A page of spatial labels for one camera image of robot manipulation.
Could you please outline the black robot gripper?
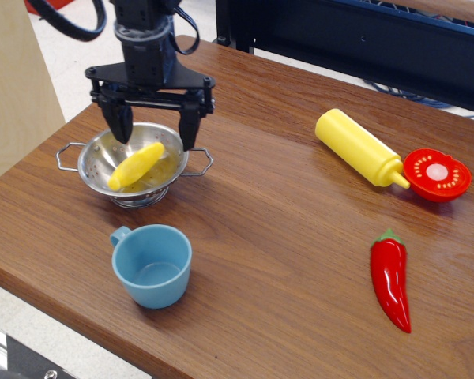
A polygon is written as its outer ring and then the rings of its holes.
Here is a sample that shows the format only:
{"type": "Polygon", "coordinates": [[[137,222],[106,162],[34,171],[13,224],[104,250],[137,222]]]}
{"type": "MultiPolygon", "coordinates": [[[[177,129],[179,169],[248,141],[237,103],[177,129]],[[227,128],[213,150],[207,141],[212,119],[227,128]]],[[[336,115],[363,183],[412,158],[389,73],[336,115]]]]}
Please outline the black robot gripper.
{"type": "Polygon", "coordinates": [[[133,131],[131,107],[179,111],[179,136],[184,151],[195,146],[203,115],[212,114],[216,81],[186,68],[166,39],[160,44],[124,46],[121,63],[93,66],[85,71],[114,138],[127,144],[133,131]]]}

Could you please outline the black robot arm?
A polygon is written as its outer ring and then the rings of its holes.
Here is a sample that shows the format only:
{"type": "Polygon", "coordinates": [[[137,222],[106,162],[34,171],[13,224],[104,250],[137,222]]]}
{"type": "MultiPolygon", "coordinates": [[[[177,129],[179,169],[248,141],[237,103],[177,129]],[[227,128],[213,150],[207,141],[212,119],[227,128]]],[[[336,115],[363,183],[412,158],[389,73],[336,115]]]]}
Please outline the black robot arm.
{"type": "Polygon", "coordinates": [[[175,39],[173,16],[194,20],[177,1],[115,1],[114,32],[124,61],[86,69],[91,97],[100,107],[114,138],[125,144],[133,132],[133,107],[178,111],[184,150],[195,146],[201,119],[214,111],[215,80],[183,66],[178,56],[192,54],[198,42],[182,50],[175,39]]]}

